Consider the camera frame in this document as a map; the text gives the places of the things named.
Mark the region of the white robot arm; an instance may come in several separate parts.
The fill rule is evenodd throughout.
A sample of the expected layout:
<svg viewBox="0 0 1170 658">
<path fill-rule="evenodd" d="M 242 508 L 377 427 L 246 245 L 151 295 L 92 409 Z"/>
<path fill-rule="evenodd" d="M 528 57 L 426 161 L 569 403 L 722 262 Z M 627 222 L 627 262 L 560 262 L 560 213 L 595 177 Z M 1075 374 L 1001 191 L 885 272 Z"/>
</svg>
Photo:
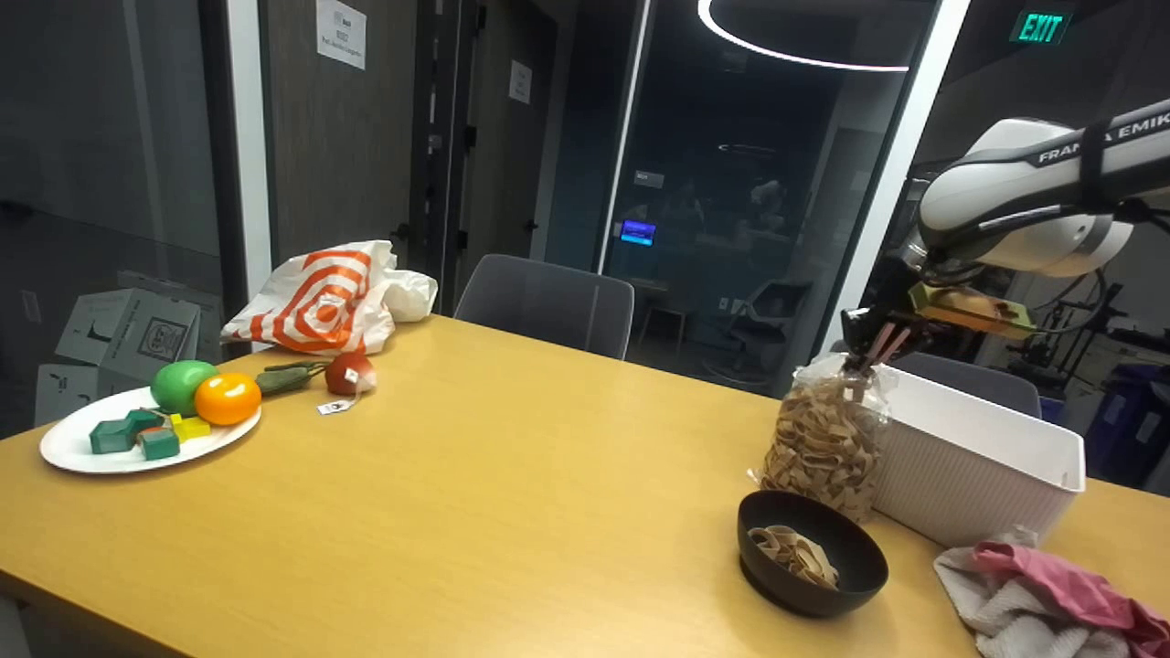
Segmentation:
<svg viewBox="0 0 1170 658">
<path fill-rule="evenodd" d="M 995 122 L 922 191 L 902 251 L 911 282 L 845 313 L 845 369 L 866 374 L 928 329 L 1029 342 L 1029 310 L 978 277 L 1098 274 L 1139 225 L 1168 225 L 1168 191 L 1170 100 L 1087 129 Z"/>
</svg>

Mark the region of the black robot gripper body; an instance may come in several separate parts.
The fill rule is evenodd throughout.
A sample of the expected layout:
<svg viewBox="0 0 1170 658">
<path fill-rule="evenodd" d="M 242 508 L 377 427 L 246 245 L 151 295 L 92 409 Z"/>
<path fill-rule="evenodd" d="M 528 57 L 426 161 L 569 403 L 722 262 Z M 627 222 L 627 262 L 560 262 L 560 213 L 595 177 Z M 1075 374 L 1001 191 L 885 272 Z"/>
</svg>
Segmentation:
<svg viewBox="0 0 1170 658">
<path fill-rule="evenodd" d="M 944 334 L 990 336 L 1019 347 L 1036 336 L 1036 317 L 1024 305 L 979 294 L 974 284 L 944 284 L 911 272 L 900 258 L 883 258 L 872 274 L 864 305 L 879 324 L 925 347 Z"/>
</svg>

